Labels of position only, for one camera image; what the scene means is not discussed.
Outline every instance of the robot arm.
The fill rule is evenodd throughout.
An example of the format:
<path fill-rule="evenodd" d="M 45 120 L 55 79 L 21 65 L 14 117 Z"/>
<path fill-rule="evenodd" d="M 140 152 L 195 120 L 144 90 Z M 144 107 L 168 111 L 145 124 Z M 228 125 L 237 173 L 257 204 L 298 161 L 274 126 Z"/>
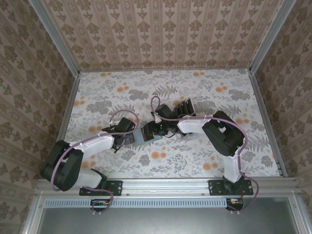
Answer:
<path fill-rule="evenodd" d="M 238 149 L 243 145 L 244 135 L 236 127 L 217 120 L 210 119 L 187 119 L 187 116 L 195 116 L 194 108 L 190 100 L 184 101 L 175 107 L 173 111 L 167 105 L 160 105 L 156 112 L 161 117 L 176 119 L 185 117 L 181 121 L 165 121 L 157 118 L 155 121 L 147 123 L 140 131 L 144 142 L 154 138 L 154 136 L 165 136 L 169 131 L 177 134 L 198 133 L 205 134 L 216 150 L 223 155 L 224 178 L 230 184 L 236 184 L 241 179 L 238 161 Z M 218 111 L 214 117 L 233 122 L 224 112 Z M 135 124 L 126 118 L 122 118 L 118 125 L 102 129 L 98 137 L 80 144 L 73 148 L 63 161 L 54 179 L 54 185 L 62 191 L 70 188 L 90 187 L 105 188 L 107 177 L 94 169 L 82 170 L 81 163 L 84 159 L 103 150 L 115 149 L 118 151 L 121 146 L 134 143 L 134 135 L 122 133 L 134 128 Z M 102 133 L 120 133 L 114 136 L 102 136 Z M 58 141 L 51 150 L 49 157 L 44 164 L 40 174 L 45 179 L 51 181 L 52 172 L 62 153 L 71 145 L 77 142 L 66 143 Z"/>

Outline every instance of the patterned wall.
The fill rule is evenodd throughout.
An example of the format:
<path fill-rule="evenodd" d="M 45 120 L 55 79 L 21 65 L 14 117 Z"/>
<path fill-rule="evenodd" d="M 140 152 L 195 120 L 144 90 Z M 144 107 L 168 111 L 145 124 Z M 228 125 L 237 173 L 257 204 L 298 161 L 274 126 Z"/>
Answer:
<path fill-rule="evenodd" d="M 19 232 L 73 77 L 28 1 L 0 1 L 0 233 Z"/>
<path fill-rule="evenodd" d="M 81 70 L 248 67 L 282 0 L 44 0 Z"/>
<path fill-rule="evenodd" d="M 288 173 L 312 211 L 312 1 L 296 2 L 256 77 Z"/>

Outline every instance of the floral mat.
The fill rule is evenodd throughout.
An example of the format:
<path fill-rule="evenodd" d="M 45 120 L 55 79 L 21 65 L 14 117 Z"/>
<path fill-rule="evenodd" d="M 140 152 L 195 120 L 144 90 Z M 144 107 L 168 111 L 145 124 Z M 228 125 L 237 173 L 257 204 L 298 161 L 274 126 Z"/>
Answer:
<path fill-rule="evenodd" d="M 248 134 L 242 171 L 249 176 L 279 176 L 247 70 L 175 70 L 81 73 L 66 141 L 85 139 L 109 126 L 120 109 L 132 110 L 140 126 L 153 120 L 150 100 L 157 95 L 171 109 L 190 98 L 197 116 L 224 111 Z M 135 121 L 129 113 L 121 117 Z M 95 168 L 109 178 L 221 177 L 222 155 L 205 135 L 163 138 L 151 144 L 122 147 L 92 155 L 82 168 Z"/>

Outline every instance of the floral wallpaper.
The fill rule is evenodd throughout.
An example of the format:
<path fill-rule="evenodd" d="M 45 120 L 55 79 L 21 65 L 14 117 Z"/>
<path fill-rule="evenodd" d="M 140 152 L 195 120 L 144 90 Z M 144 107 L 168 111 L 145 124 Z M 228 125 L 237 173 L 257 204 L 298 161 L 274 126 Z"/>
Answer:
<path fill-rule="evenodd" d="M 157 95 L 171 109 L 190 98 L 197 116 L 224 111 L 248 134 L 242 169 L 249 176 L 279 176 L 246 69 L 81 73 L 66 134 L 67 141 L 93 136 L 109 126 L 117 110 L 137 113 L 140 126 L 152 121 L 150 101 Z M 115 121 L 129 113 L 117 114 Z M 221 177 L 222 155 L 205 135 L 163 138 L 150 144 L 126 145 L 116 154 L 92 155 L 82 168 L 95 168 L 109 178 Z"/>
<path fill-rule="evenodd" d="M 289 176 L 312 211 L 312 2 L 297 0 L 256 72 Z"/>
<path fill-rule="evenodd" d="M 28 1 L 0 1 L 0 233 L 27 218 L 73 77 Z"/>
<path fill-rule="evenodd" d="M 248 67 L 282 0 L 44 0 L 80 70 Z"/>

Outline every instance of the ventilation grille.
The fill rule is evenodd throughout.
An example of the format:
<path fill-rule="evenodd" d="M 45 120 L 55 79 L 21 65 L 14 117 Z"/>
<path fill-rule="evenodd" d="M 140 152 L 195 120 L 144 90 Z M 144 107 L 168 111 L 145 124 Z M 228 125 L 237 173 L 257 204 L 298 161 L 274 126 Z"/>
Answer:
<path fill-rule="evenodd" d="M 45 208 L 90 208 L 90 198 L 49 198 Z M 129 199 L 115 198 L 111 208 L 214 208 L 227 207 L 225 198 Z"/>

